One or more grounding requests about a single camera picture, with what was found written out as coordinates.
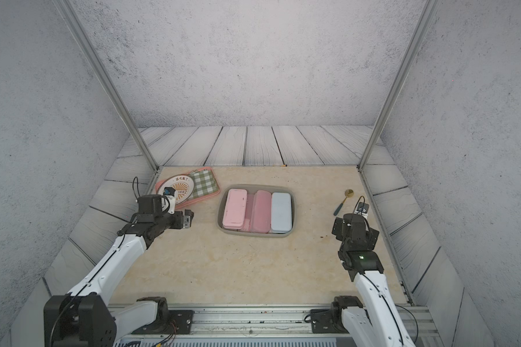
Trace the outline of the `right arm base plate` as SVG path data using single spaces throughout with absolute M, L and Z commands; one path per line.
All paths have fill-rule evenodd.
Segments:
M 314 334 L 343 333 L 343 329 L 334 321 L 330 309 L 311 309 L 304 317 L 304 322 L 311 325 Z

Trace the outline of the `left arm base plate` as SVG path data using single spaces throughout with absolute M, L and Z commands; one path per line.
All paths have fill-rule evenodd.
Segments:
M 193 310 L 162 311 L 154 322 L 138 328 L 132 335 L 190 335 L 193 316 Z

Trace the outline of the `grey plastic storage box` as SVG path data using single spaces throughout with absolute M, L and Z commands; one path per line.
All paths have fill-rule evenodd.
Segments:
M 217 226 L 226 234 L 285 238 L 295 226 L 295 197 L 288 188 L 235 184 L 224 190 Z

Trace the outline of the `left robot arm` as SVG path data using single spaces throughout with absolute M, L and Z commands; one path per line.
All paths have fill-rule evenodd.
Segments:
M 113 346 L 138 330 L 160 333 L 167 343 L 177 334 L 166 299 L 150 296 L 118 312 L 109 302 L 121 280 L 155 239 L 167 229 L 192 226 L 191 210 L 176 211 L 172 195 L 144 195 L 138 210 L 117 233 L 112 248 L 78 284 L 52 296 L 43 308 L 45 346 Z

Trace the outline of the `translucent pink pencil case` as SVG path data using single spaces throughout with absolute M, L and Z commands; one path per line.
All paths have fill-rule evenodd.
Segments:
M 240 231 L 244 231 L 244 232 L 250 231 L 251 218 L 252 218 L 252 214 L 253 214 L 253 201 L 254 201 L 254 194 L 249 194 L 247 196 L 247 200 L 246 200 L 244 224 L 243 224 L 243 227 L 240 229 Z

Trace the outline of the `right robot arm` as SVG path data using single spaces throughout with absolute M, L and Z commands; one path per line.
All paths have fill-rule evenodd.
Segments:
M 360 294 L 335 297 L 331 321 L 356 346 L 414 346 L 375 252 L 379 231 L 362 215 L 347 213 L 335 218 L 331 233 L 341 242 L 338 257 Z

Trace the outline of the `light blue pencil case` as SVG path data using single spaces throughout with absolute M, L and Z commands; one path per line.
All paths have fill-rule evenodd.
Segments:
M 286 234 L 292 230 L 292 197 L 286 192 L 275 192 L 271 198 L 271 231 Z

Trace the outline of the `opaque pink pencil case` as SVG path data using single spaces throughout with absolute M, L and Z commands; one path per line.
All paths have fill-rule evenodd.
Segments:
M 245 224 L 248 193 L 245 189 L 230 189 L 224 206 L 222 225 L 228 230 L 240 230 Z

